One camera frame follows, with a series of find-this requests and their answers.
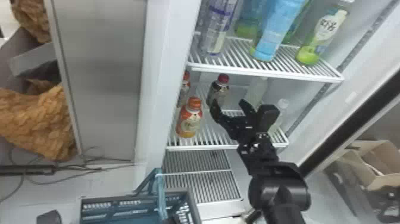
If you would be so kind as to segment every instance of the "bottle cap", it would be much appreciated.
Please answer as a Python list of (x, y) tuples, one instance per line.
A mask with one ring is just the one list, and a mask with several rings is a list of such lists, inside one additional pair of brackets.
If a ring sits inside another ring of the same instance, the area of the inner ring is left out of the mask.
[(229, 76), (227, 74), (220, 74), (218, 76), (218, 81), (223, 84), (227, 84), (229, 82)]
[(201, 99), (197, 97), (190, 97), (187, 101), (187, 105), (192, 110), (200, 110), (201, 109)]
[(185, 70), (185, 74), (183, 75), (183, 80), (188, 81), (190, 79), (189, 71)]
[(278, 107), (282, 109), (286, 109), (289, 107), (289, 101), (287, 99), (280, 99), (278, 101)]

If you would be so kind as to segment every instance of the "blue bottle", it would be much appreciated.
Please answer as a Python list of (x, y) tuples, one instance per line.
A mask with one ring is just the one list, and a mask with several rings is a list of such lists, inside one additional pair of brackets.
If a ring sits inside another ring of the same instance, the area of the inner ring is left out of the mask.
[(306, 0), (275, 0), (263, 18), (259, 35), (253, 39), (250, 54), (261, 61), (272, 61), (276, 50)]

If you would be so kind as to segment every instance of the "vent grille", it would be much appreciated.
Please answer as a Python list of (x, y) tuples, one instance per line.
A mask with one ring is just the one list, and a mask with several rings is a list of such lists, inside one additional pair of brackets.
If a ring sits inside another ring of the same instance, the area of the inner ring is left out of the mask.
[(166, 188), (190, 188), (196, 203), (240, 200), (231, 171), (165, 175)]
[(229, 170), (223, 150), (166, 151), (163, 173), (186, 173), (209, 170)]

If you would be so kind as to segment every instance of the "water bottle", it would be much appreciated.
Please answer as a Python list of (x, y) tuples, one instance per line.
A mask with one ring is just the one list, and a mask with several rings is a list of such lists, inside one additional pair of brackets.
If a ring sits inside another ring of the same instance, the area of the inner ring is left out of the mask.
[(311, 8), (311, 3), (313, 0), (305, 0), (303, 9), (301, 10), (301, 13), (296, 17), (295, 21), (293, 24), (290, 26), (289, 31), (287, 31), (285, 38), (283, 38), (284, 44), (290, 44), (292, 41), (292, 38), (294, 34), (297, 31), (297, 28), (299, 28), (301, 22), (303, 21), (304, 17), (307, 15), (308, 10)]
[(289, 103), (290, 102), (287, 99), (280, 99), (278, 101), (278, 103), (275, 105), (275, 107), (278, 108), (280, 113), (279, 113), (279, 116), (276, 119), (275, 123), (273, 125), (271, 125), (271, 128), (268, 131), (268, 134), (270, 136), (273, 135), (278, 130), (278, 128), (282, 125), (282, 123), (284, 122), (286, 114), (287, 114), (287, 109), (289, 107)]
[(260, 61), (272, 61), (290, 25), (306, 0), (275, 0), (263, 18), (260, 35), (253, 40), (250, 54)]
[(255, 111), (260, 107), (261, 100), (268, 89), (268, 78), (255, 77), (249, 85), (244, 100), (251, 104)]
[(332, 42), (340, 26), (349, 15), (349, 6), (354, 0), (339, 0), (326, 10), (326, 13), (319, 19), (314, 30), (308, 35), (306, 41), (299, 48), (296, 54), (298, 62), (313, 66), (320, 59), (320, 55)]
[(204, 15), (198, 48), (203, 55), (218, 55), (225, 41), (238, 0), (212, 0)]

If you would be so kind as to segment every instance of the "cardboard box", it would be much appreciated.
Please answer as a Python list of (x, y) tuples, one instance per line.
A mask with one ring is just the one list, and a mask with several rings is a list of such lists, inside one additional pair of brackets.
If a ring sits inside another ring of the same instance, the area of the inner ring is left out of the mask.
[(390, 141), (354, 141), (341, 162), (350, 164), (369, 191), (400, 186), (400, 153)]

